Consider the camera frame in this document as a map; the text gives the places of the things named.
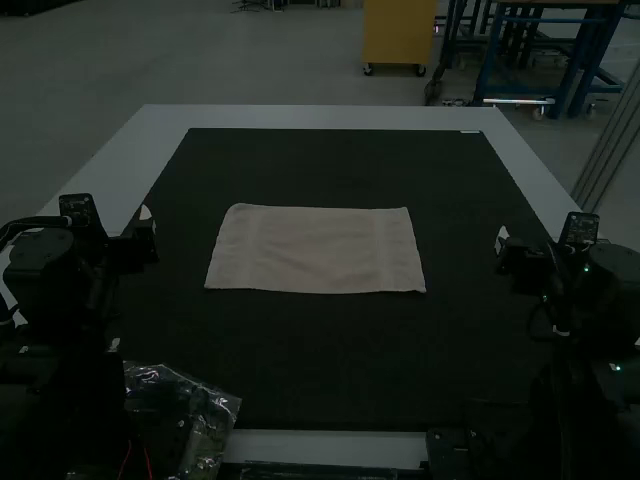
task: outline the beige towel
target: beige towel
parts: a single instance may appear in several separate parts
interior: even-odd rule
[[[406,208],[243,203],[224,217],[204,286],[299,293],[426,291]]]

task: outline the plastic bag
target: plastic bag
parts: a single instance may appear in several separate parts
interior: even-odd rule
[[[151,452],[153,477],[213,480],[241,399],[166,365],[124,362],[125,408]]]

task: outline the concrete floor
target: concrete floor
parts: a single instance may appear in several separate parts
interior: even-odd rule
[[[360,10],[230,3],[86,0],[0,18],[0,224],[39,210],[146,103],[421,104],[410,70],[362,75]],[[475,74],[447,72],[445,96],[468,97]],[[505,113],[565,188],[606,122]]]

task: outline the white table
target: white table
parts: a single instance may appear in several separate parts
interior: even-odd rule
[[[57,215],[61,194],[89,192],[107,232],[121,233],[189,128],[482,131],[551,237],[579,210],[496,108],[146,105],[40,214]],[[411,469],[426,451],[424,433],[236,430],[225,459]]]

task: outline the black mat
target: black mat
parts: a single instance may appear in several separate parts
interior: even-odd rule
[[[238,202],[406,206],[428,293],[205,291]],[[242,397],[239,427],[420,430],[526,399],[545,352],[493,244],[546,234],[482,134],[192,129],[146,204],[161,262],[123,279],[122,352]]]

